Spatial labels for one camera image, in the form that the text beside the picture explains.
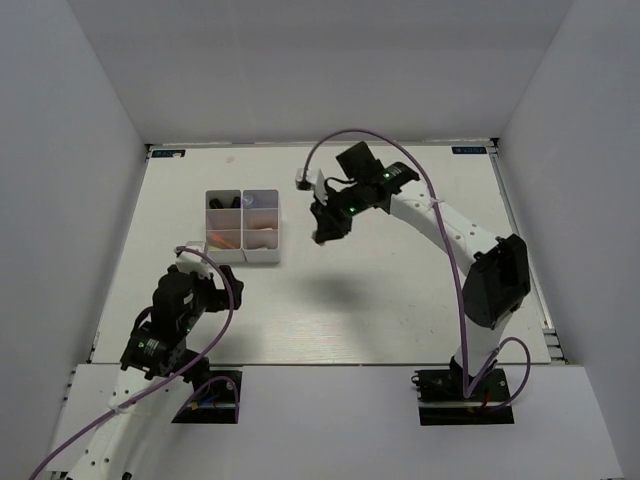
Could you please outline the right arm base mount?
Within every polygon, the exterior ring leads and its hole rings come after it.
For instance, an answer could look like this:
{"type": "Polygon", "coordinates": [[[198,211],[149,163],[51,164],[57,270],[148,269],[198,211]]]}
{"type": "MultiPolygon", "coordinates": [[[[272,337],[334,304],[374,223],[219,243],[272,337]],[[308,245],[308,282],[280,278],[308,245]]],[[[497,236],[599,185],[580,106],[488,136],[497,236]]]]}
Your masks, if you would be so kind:
{"type": "Polygon", "coordinates": [[[469,399],[446,369],[415,371],[411,382],[417,391],[421,426],[484,426],[515,423],[511,406],[499,405],[510,398],[503,369],[495,369],[476,387],[469,399]]]}

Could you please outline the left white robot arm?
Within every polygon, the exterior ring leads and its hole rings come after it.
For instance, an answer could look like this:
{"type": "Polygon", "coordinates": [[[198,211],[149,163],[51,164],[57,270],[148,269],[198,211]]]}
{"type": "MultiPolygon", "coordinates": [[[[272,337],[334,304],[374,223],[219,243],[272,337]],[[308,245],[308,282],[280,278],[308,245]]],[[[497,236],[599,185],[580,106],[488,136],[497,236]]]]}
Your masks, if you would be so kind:
{"type": "Polygon", "coordinates": [[[187,398],[211,387],[209,361],[188,349],[187,336],[205,313],[236,309],[244,284],[231,267],[222,284],[202,264],[171,265],[152,303],[136,318],[120,359],[109,419],[94,427],[70,479],[141,479],[157,460],[164,431],[187,398]]]}

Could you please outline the orange highlighter pen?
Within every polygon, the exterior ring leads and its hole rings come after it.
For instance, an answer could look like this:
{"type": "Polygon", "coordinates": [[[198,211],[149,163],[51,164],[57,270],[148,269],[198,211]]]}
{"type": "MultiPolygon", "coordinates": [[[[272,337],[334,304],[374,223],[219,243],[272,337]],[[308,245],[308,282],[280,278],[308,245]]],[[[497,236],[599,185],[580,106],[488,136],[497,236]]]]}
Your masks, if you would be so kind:
{"type": "Polygon", "coordinates": [[[237,230],[210,231],[207,233],[207,243],[220,243],[233,249],[239,249],[241,234],[237,230]]]}

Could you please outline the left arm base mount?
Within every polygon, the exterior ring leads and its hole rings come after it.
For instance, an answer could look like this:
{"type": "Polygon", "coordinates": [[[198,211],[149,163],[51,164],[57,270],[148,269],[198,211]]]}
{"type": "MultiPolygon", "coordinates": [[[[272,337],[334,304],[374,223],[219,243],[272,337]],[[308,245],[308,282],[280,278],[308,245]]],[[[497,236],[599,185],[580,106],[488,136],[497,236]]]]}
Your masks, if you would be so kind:
{"type": "Polygon", "coordinates": [[[213,369],[194,385],[193,395],[173,419],[174,424],[234,425],[242,391],[241,369],[213,369]]]}

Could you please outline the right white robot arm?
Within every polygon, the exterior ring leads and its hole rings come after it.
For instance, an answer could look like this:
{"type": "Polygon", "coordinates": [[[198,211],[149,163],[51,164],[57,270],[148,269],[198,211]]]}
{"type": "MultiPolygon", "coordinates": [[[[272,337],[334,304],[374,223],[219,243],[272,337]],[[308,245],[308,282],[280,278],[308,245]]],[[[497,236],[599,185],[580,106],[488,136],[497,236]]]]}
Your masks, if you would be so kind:
{"type": "Polygon", "coordinates": [[[453,390],[465,399],[488,385],[504,347],[504,330],[531,291],[528,250],[516,234],[501,237],[439,200],[413,156],[389,166],[364,142],[336,158],[344,176],[340,189],[308,166],[295,184],[310,191],[318,245],[346,237],[359,214],[379,209],[413,227],[448,258],[459,315],[460,345],[450,361],[453,390]]]}

